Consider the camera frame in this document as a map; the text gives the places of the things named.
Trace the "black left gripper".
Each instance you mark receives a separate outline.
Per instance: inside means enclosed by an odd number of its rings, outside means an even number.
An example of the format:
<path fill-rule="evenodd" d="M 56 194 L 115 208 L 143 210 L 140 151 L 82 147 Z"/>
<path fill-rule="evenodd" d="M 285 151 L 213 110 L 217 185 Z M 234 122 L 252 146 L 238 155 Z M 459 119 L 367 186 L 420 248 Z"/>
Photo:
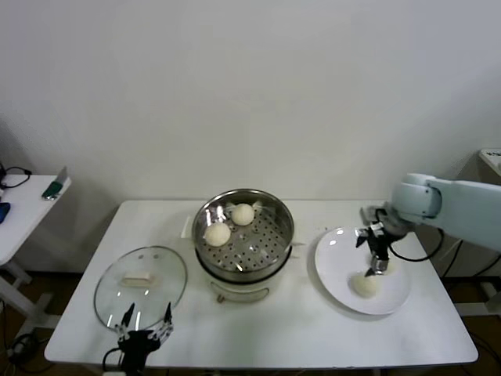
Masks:
<path fill-rule="evenodd" d="M 171 302 L 167 305 L 161 325 L 154 331 L 128 332 L 134 309 L 135 304 L 132 303 L 122 316 L 121 323 L 114 327 L 118 348 L 124 354 L 121 371 L 144 371 L 149 354 L 157 351 L 160 343 L 164 343 L 174 330 Z"/>

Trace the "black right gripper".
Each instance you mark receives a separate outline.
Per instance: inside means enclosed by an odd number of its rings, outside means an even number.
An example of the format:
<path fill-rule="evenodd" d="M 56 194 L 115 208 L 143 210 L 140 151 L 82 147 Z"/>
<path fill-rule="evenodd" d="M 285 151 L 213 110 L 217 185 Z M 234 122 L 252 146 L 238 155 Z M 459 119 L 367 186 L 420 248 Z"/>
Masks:
<path fill-rule="evenodd" d="M 355 231 L 355 246 L 359 248 L 368 241 L 369 249 L 374 254 L 364 277 L 384 275 L 391 245 L 408 233 L 408 223 L 390 213 L 373 213 L 369 216 L 369 222 L 369 227 Z"/>

